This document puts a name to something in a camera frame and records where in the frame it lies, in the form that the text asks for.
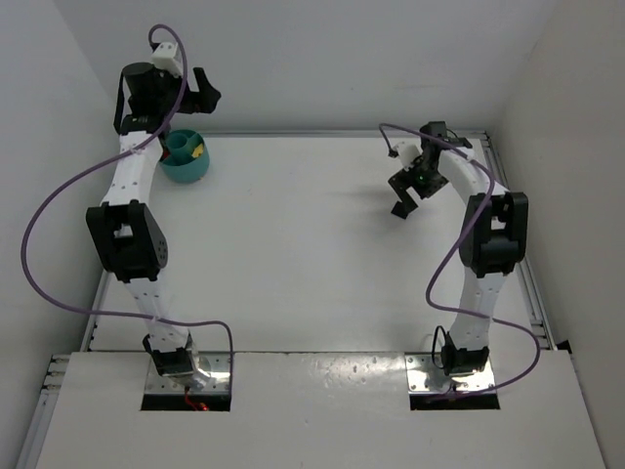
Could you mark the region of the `black square lego plate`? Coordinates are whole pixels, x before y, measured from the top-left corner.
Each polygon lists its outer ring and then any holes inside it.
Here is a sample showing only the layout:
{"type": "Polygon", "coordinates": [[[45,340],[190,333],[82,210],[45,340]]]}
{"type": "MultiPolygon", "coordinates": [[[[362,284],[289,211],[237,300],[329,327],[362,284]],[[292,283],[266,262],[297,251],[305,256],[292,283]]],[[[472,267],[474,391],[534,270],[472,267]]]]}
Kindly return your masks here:
{"type": "Polygon", "coordinates": [[[401,201],[397,201],[392,208],[391,213],[402,220],[406,220],[408,216],[418,208],[416,203],[406,204],[401,201]]]}

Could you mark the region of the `long yellow lego brick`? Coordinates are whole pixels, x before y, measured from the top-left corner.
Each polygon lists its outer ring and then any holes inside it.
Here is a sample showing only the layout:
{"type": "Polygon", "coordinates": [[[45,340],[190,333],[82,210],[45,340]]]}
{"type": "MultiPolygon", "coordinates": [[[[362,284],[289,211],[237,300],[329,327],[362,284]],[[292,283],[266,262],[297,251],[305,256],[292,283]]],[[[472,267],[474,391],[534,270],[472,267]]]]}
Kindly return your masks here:
{"type": "Polygon", "coordinates": [[[204,144],[200,143],[191,153],[193,159],[199,158],[204,153],[204,144]]]}

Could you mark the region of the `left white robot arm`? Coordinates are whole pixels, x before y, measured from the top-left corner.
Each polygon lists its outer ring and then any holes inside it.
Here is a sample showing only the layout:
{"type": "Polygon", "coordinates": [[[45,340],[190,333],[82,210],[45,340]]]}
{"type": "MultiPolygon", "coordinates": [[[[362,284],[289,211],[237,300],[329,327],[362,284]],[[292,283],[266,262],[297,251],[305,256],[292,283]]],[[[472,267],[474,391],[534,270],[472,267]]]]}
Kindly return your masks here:
{"type": "Polygon", "coordinates": [[[148,207],[170,131],[167,115],[211,113],[221,97],[203,68],[193,74],[195,91],[163,65],[134,63],[122,69],[113,127],[124,156],[101,204],[88,208],[86,222],[104,269],[125,285],[146,322],[143,346],[157,373],[187,390],[200,390],[210,382],[210,365],[171,312],[164,276],[168,244],[148,207]]]}

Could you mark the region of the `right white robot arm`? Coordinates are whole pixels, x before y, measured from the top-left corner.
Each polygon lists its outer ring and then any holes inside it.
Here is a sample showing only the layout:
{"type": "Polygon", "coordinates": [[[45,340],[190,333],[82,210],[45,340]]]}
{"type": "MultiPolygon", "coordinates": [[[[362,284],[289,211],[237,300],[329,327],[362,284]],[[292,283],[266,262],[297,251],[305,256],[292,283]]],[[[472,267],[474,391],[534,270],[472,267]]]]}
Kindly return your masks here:
{"type": "Polygon", "coordinates": [[[456,318],[433,359],[445,375],[466,375],[484,369],[489,358],[489,328],[499,292],[525,256],[529,202],[523,192],[511,192],[480,163],[471,143],[449,131],[445,122],[429,122],[415,131],[417,144],[388,144],[399,170],[389,184],[398,200],[394,215],[406,219],[418,199],[451,187],[465,206],[458,238],[442,260],[453,256],[464,267],[464,284],[456,318]]]}

